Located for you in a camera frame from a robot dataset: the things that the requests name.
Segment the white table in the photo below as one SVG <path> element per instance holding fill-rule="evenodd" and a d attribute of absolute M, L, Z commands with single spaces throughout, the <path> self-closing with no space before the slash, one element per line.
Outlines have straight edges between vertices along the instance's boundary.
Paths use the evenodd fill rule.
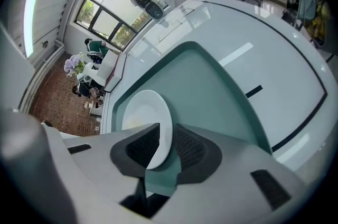
<path fill-rule="evenodd" d="M 320 149 L 338 119 L 338 87 L 326 62 L 289 24 L 235 0 L 188 0 L 128 48 L 124 76 L 106 96 L 101 133 L 111 132 L 120 96 L 177 45 L 195 41 L 231 74 L 249 98 L 274 157 L 291 170 Z"/>

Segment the brown floor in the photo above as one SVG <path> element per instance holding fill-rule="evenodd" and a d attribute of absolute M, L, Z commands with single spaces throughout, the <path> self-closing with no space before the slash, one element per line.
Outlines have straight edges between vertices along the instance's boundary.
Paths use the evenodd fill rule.
<path fill-rule="evenodd" d="M 48 120 L 61 132 L 77 135 L 98 135 L 100 123 L 85 109 L 86 98 L 78 97 L 71 91 L 77 84 L 76 77 L 67 77 L 64 62 L 70 58 L 64 53 L 42 81 L 33 100 L 30 114 L 39 121 Z"/>

